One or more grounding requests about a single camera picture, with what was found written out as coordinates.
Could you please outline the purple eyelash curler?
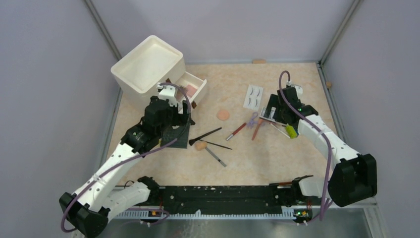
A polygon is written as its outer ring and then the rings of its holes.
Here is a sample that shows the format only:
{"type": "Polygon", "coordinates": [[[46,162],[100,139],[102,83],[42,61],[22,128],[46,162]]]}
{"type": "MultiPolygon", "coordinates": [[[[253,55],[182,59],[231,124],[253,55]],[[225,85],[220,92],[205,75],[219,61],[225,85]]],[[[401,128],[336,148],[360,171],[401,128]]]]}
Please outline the purple eyelash curler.
{"type": "Polygon", "coordinates": [[[248,128],[253,128],[255,125],[258,124],[259,114],[258,112],[253,112],[251,118],[247,122],[248,128]]]}

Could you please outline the black makeup brush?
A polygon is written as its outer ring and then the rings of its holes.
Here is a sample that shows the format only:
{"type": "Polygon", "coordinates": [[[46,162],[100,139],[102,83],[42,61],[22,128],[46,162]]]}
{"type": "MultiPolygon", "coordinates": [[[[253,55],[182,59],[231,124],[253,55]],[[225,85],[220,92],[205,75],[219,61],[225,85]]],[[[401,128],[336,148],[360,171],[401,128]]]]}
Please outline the black makeup brush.
{"type": "Polygon", "coordinates": [[[197,141],[201,140],[202,138],[204,138],[204,137],[206,137],[206,136],[209,136],[209,135],[211,135],[211,134],[213,134],[213,133],[215,133],[215,132],[217,132],[217,131],[219,131],[219,130],[221,130],[221,129],[222,129],[222,127],[219,127],[219,128],[217,128],[217,129],[214,129],[214,130],[212,130],[212,131],[210,131],[210,132],[207,132],[207,133],[205,133],[205,134],[203,134],[203,135],[201,135],[201,136],[198,136],[198,137],[196,137],[196,138],[194,138],[194,139],[190,139],[190,140],[188,141],[188,143],[189,143],[189,145],[190,145],[190,146],[192,146],[195,142],[197,142],[197,141]]]}

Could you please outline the pink square compact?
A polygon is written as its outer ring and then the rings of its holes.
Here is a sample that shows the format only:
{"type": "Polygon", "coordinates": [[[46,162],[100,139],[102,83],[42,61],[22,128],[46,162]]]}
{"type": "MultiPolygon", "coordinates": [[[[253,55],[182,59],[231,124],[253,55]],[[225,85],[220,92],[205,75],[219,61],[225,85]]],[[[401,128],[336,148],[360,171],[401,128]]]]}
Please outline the pink square compact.
{"type": "Polygon", "coordinates": [[[195,88],[192,85],[188,85],[185,89],[186,89],[187,95],[189,95],[190,97],[192,97],[197,91],[197,88],[195,88]]]}

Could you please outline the white drawer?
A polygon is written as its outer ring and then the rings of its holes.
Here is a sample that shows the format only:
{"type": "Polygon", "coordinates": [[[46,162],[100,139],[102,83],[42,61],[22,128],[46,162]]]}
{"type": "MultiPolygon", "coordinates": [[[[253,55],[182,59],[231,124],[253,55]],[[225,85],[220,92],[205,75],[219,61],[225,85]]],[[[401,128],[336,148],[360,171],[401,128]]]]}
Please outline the white drawer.
{"type": "Polygon", "coordinates": [[[173,80],[172,78],[169,78],[168,80],[184,89],[193,109],[198,106],[208,91],[208,81],[206,79],[198,78],[189,72],[185,72],[176,80],[173,80]]]}

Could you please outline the round peach powder puff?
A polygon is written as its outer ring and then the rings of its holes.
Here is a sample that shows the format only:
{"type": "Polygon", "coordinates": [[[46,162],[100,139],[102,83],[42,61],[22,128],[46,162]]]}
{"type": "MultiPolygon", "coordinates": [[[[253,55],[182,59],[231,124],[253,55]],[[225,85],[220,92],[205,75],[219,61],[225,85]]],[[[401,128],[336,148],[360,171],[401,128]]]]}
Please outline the round peach powder puff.
{"type": "Polygon", "coordinates": [[[216,114],[216,117],[221,121],[225,121],[229,119],[230,113],[227,110],[219,110],[216,114]]]}

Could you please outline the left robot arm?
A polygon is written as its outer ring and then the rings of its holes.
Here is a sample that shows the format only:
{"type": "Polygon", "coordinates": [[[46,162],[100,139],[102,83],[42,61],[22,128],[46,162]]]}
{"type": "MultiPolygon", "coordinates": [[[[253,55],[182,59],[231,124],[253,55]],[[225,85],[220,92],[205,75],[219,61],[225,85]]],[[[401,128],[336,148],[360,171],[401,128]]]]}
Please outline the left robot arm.
{"type": "Polygon", "coordinates": [[[192,104],[183,88],[169,82],[157,84],[158,96],[150,98],[140,122],[128,129],[108,160],[73,193],[59,199],[63,211],[61,230],[79,231],[87,238],[96,238],[109,222],[138,203],[153,205],[158,201],[157,189],[144,182],[135,182],[121,191],[113,189],[121,178],[147,155],[177,142],[160,144],[163,134],[174,126],[193,125],[192,104]]]}

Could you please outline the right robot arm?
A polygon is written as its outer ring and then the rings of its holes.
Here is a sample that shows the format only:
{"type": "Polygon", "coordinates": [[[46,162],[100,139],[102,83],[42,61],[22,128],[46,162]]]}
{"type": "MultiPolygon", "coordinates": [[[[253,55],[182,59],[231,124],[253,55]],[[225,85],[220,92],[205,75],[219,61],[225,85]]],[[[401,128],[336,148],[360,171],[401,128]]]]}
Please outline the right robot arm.
{"type": "Polygon", "coordinates": [[[341,140],[311,105],[301,102],[295,87],[286,86],[271,94],[265,115],[290,125],[304,136],[327,160],[323,178],[305,176],[292,182],[290,197],[304,204],[310,197],[328,198],[339,207],[377,195],[377,163],[371,154],[361,154],[341,140]]]}

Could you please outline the pink spoolie brush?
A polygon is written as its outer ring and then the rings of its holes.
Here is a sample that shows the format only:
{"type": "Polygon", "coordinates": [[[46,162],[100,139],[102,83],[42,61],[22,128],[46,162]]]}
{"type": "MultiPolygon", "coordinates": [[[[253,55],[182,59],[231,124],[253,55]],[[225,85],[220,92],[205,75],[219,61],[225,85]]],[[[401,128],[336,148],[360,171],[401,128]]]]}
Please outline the pink spoolie brush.
{"type": "Polygon", "coordinates": [[[286,126],[286,124],[283,124],[283,123],[280,123],[280,122],[276,122],[274,120],[268,120],[268,119],[264,119],[264,118],[262,118],[262,120],[264,122],[267,122],[267,123],[270,123],[270,124],[273,124],[273,125],[279,125],[279,126],[282,126],[282,127],[285,127],[286,126]]]}

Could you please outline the white eyeliner pencil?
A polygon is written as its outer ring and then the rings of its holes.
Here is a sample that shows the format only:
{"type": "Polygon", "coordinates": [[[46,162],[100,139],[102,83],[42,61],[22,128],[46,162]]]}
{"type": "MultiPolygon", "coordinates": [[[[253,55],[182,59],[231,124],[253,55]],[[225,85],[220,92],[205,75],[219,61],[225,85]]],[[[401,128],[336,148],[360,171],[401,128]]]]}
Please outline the white eyeliner pencil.
{"type": "Polygon", "coordinates": [[[287,138],[291,138],[290,135],[283,129],[279,128],[276,124],[270,123],[270,125],[272,127],[274,127],[277,131],[279,131],[280,133],[282,133],[283,135],[285,135],[287,138]]]}

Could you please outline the dark grey studded baseplate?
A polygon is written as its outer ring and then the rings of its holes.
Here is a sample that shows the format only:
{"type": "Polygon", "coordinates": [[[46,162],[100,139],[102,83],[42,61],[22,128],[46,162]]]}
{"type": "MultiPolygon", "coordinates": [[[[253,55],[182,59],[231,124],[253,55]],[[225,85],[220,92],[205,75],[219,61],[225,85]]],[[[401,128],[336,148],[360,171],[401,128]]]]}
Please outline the dark grey studded baseplate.
{"type": "Polygon", "coordinates": [[[187,149],[189,140],[190,125],[178,126],[177,128],[170,127],[162,136],[160,145],[166,145],[177,139],[169,148],[187,149]]]}

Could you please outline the false eyelashes card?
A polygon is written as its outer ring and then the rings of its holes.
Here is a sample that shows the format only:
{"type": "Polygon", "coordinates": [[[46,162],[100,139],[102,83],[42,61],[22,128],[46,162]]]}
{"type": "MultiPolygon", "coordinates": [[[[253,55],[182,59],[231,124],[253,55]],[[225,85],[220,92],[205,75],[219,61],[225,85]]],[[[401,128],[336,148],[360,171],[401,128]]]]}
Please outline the false eyelashes card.
{"type": "Polygon", "coordinates": [[[258,111],[262,101],[263,90],[263,87],[250,84],[243,102],[243,108],[258,111]]]}

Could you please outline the grey striped pencil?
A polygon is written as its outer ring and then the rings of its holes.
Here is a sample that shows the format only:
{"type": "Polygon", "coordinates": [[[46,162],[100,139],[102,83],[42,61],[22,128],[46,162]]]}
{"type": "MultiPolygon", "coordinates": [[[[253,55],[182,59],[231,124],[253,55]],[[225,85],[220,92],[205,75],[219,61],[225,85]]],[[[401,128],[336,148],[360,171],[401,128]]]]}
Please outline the grey striped pencil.
{"type": "Polygon", "coordinates": [[[227,165],[208,147],[205,148],[205,150],[212,155],[223,167],[227,167],[227,165]]]}

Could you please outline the white drawer organizer cabinet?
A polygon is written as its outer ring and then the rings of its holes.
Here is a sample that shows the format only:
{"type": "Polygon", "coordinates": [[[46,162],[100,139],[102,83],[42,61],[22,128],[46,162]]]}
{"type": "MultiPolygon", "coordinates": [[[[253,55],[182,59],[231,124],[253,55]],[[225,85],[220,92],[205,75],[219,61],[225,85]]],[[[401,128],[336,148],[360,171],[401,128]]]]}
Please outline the white drawer organizer cabinet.
{"type": "Polygon", "coordinates": [[[186,71],[182,52],[161,38],[150,35],[110,69],[123,95],[137,110],[143,110],[156,95],[156,84],[178,81],[186,71]]]}

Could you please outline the wooden block at wall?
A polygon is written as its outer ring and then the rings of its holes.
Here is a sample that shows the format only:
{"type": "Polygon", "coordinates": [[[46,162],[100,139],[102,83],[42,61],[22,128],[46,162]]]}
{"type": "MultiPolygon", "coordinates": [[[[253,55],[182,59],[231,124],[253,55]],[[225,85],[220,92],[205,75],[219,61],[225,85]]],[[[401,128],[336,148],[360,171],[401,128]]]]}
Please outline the wooden block at wall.
{"type": "Polygon", "coordinates": [[[264,59],[253,59],[252,64],[265,64],[266,60],[264,59]]]}

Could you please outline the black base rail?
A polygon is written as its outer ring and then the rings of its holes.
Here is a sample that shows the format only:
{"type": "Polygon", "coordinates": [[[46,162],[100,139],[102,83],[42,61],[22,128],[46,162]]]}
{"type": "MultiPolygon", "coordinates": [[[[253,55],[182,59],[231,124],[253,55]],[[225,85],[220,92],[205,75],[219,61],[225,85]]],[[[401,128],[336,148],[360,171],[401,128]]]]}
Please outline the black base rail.
{"type": "Polygon", "coordinates": [[[161,186],[151,190],[141,207],[162,208],[171,215],[263,215],[281,214],[283,208],[320,205],[317,197],[306,197],[290,185],[161,186]]]}

